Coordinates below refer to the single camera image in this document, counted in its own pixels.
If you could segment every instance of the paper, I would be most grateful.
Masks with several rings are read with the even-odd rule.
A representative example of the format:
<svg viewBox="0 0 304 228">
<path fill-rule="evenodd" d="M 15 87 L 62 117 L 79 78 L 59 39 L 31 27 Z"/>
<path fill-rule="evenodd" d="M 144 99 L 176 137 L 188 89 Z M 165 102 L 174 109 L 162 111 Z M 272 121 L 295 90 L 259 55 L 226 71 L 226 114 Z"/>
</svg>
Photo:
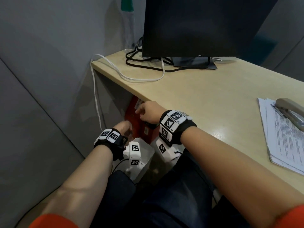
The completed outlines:
<svg viewBox="0 0 304 228">
<path fill-rule="evenodd" d="M 272 108 L 274 100 L 258 100 L 270 160 L 304 175 L 304 133 Z"/>
</svg>

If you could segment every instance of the person's left hand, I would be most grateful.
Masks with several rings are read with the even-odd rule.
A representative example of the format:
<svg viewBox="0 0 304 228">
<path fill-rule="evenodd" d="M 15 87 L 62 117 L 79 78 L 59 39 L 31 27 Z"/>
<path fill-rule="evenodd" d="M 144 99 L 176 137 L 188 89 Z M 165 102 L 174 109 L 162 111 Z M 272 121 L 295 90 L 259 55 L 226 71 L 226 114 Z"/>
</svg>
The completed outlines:
<svg viewBox="0 0 304 228">
<path fill-rule="evenodd" d="M 113 127 L 117 129 L 121 135 L 126 136 L 129 140 L 132 137 L 132 124 L 129 121 L 122 121 Z"/>
</svg>

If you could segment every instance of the wooden desk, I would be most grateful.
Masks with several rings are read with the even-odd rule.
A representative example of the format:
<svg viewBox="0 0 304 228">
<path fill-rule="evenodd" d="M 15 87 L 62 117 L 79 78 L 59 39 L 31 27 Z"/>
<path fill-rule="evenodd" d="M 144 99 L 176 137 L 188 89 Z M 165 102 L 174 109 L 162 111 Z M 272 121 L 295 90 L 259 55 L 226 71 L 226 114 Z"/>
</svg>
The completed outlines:
<svg viewBox="0 0 304 228">
<path fill-rule="evenodd" d="M 107 58 L 129 77 L 157 78 L 162 75 L 160 71 L 126 65 L 123 51 Z M 104 59 L 94 61 L 92 65 L 144 101 L 157 101 L 166 109 L 178 109 L 191 115 L 199 128 L 245 153 L 304 193 L 304 176 L 270 162 L 257 102 L 257 98 L 290 98 L 304 105 L 304 83 L 232 59 L 217 62 L 217 70 L 165 73 L 163 79 L 148 83 L 125 81 Z M 142 65 L 161 67 L 160 62 Z"/>
</svg>

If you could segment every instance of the computer monitor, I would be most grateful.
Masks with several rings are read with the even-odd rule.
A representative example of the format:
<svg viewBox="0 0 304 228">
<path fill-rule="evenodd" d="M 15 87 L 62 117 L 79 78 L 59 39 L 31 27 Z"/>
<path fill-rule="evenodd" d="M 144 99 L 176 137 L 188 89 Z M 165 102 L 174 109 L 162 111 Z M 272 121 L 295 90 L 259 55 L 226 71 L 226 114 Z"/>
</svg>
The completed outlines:
<svg viewBox="0 0 304 228">
<path fill-rule="evenodd" d="M 143 57 L 235 57 L 277 0 L 146 0 Z"/>
</svg>

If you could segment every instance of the black wrist strap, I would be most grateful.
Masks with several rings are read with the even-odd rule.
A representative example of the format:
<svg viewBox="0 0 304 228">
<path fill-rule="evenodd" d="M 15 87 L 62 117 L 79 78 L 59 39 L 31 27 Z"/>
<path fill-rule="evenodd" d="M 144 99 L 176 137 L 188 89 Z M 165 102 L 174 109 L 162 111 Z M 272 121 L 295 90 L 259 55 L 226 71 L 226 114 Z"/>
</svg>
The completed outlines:
<svg viewBox="0 0 304 228">
<path fill-rule="evenodd" d="M 105 145 L 111 150 L 113 161 L 116 161 L 117 159 L 123 160 L 123 151 L 127 141 L 128 138 L 122 136 L 117 129 L 107 129 L 96 139 L 94 148 L 98 145 Z"/>
<path fill-rule="evenodd" d="M 169 146 L 181 144 L 182 133 L 191 126 L 196 126 L 192 118 L 181 111 L 165 111 L 160 118 L 159 137 Z"/>
</svg>

